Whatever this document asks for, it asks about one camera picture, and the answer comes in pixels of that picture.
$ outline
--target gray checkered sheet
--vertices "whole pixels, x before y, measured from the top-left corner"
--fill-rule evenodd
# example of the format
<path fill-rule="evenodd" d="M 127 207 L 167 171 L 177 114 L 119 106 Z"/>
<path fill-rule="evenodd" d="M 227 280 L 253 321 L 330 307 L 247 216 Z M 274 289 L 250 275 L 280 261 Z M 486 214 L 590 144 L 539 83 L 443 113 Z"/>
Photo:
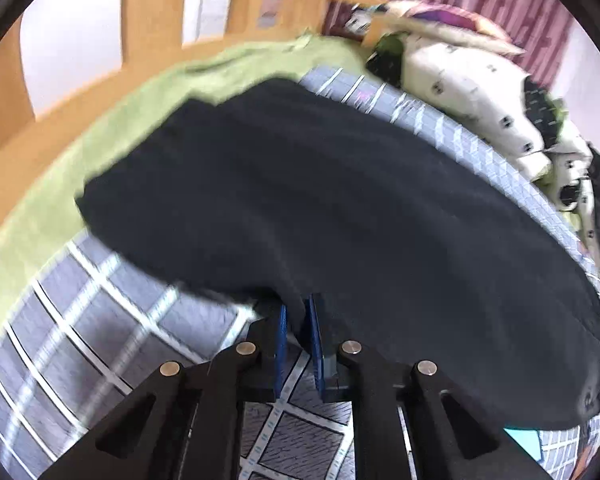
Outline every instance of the gray checkered sheet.
<path fill-rule="evenodd" d="M 427 130 L 430 114 L 441 116 L 405 94 L 335 69 L 315 69 L 302 83 L 416 134 Z M 445 125 L 439 118 L 433 124 L 435 139 Z M 464 149 L 466 139 L 450 124 Z M 478 151 L 471 144 L 465 153 Z M 456 160 L 465 163 L 457 154 Z M 511 187 L 516 174 L 495 156 L 491 160 L 499 185 L 509 186 L 515 200 L 525 183 Z M 571 245 L 559 216 L 551 218 L 553 210 L 545 211 L 535 195 L 524 196 L 594 281 L 593 264 Z M 136 269 L 87 232 L 78 235 L 32 281 L 0 336 L 2 464 L 16 480 L 37 478 L 161 363 L 208 360 L 243 338 L 254 319 L 248 305 L 193 297 Z M 533 434 L 542 450 L 539 463 L 554 479 L 567 480 L 578 444 L 600 445 L 600 416 L 583 428 Z M 246 407 L 240 478 L 353 480 L 352 440 L 350 406 L 321 403 L 308 355 L 290 346 L 281 399 Z M 405 441 L 409 447 L 406 431 Z"/>

